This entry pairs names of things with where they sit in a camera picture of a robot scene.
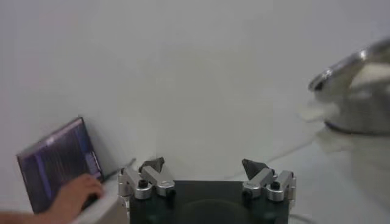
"metal bowl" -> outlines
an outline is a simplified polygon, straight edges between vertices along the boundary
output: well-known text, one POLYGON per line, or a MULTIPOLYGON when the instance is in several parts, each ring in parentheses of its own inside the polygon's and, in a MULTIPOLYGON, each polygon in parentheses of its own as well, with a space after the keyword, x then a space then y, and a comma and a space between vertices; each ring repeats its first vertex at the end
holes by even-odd
POLYGON ((309 84, 320 102, 333 102, 340 113, 325 123, 348 133, 390 135, 390 82, 370 83, 351 92, 353 78, 367 63, 390 64, 390 38, 364 48, 317 75, 309 84))

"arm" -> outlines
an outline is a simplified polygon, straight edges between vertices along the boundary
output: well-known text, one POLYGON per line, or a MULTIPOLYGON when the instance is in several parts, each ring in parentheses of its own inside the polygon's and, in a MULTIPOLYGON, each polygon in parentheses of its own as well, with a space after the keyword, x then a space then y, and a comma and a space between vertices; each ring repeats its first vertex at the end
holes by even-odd
POLYGON ((88 196, 103 194, 102 185, 89 174, 83 174, 64 185, 52 206, 41 214, 0 212, 0 224, 67 224, 79 215, 88 196))

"hand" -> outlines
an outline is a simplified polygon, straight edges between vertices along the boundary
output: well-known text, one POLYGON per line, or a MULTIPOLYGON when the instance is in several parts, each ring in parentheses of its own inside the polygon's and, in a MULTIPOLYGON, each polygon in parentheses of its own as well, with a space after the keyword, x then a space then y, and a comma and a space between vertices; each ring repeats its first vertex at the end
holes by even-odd
POLYGON ((103 195, 102 184, 89 174, 83 174, 64 185, 47 212, 46 217, 55 220, 53 223, 66 224, 79 215, 88 196, 103 195))

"black platform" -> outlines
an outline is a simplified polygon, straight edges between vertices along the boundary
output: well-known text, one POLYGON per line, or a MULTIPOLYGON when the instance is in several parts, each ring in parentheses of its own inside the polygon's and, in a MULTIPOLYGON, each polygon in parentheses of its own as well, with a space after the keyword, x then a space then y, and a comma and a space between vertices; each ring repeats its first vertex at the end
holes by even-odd
POLYGON ((287 223, 287 201, 264 196, 246 202, 240 181, 175 181, 170 200, 153 192, 147 200, 131 198, 131 224, 287 223))

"laptop screen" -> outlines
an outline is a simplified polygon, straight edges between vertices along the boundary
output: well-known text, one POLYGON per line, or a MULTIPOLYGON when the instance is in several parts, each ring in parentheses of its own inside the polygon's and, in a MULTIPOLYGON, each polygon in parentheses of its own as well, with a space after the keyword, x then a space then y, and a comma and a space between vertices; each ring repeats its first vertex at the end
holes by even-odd
POLYGON ((17 155, 34 213, 47 210, 60 188, 83 173, 102 181, 102 170, 82 117, 17 155))

